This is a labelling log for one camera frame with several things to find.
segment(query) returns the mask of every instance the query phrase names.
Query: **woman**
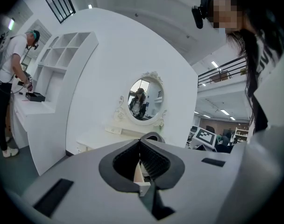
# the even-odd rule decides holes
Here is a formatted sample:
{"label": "woman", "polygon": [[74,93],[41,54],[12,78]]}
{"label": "woman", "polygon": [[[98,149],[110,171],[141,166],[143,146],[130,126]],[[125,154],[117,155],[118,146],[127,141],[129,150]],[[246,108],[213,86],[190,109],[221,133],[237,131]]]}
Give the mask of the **woman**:
{"label": "woman", "polygon": [[246,55],[246,95],[255,132],[265,129],[268,121],[254,91],[274,69],[284,50],[284,24],[277,19],[282,18],[282,4],[279,9],[274,0],[201,0],[200,7],[192,10],[198,28],[202,28],[199,23],[205,18],[214,28],[225,28],[227,40],[238,46],[240,55]]}
{"label": "woman", "polygon": [[132,112],[133,116],[136,119],[142,120],[146,112],[146,104],[144,104],[144,101],[145,101],[144,89],[139,88],[136,92],[136,96],[132,98],[132,101],[129,104],[129,110]]}

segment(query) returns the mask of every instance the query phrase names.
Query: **black slot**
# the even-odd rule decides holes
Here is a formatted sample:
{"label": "black slot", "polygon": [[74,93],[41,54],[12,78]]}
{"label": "black slot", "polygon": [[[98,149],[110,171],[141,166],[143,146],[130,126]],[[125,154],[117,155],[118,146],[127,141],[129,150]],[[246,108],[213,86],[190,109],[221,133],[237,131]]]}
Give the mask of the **black slot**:
{"label": "black slot", "polygon": [[212,164],[218,167],[223,167],[225,162],[224,161],[220,161],[220,160],[215,160],[215,159],[210,159],[210,158],[204,158],[203,160],[201,160],[202,162],[208,163],[208,164]]}
{"label": "black slot", "polygon": [[73,181],[60,179],[50,190],[34,205],[34,208],[47,217],[50,217],[60,204]]}

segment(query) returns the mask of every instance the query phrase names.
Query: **railing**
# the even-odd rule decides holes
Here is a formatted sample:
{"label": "railing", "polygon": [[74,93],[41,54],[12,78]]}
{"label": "railing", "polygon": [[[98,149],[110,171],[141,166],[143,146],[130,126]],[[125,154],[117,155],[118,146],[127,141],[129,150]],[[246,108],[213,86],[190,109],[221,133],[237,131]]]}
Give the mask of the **railing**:
{"label": "railing", "polygon": [[60,23],[76,13],[71,0],[45,0]]}
{"label": "railing", "polygon": [[206,86],[207,83],[211,84],[211,82],[219,82],[222,80],[231,79],[233,76],[237,74],[241,74],[241,75],[246,74],[247,68],[246,68],[245,57],[246,56],[241,56],[217,68],[214,68],[212,70],[209,70],[199,75],[198,76],[198,87],[200,87],[201,85]]}

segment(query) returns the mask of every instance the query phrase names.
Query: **black box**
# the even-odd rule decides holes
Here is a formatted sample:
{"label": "black box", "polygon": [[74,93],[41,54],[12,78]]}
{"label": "black box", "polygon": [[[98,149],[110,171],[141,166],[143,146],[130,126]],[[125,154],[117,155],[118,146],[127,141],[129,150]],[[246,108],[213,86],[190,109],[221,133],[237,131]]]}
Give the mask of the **black box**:
{"label": "black box", "polygon": [[39,93],[33,92],[33,93],[26,93],[26,97],[30,101],[36,101],[36,102],[42,102],[45,101],[45,97]]}

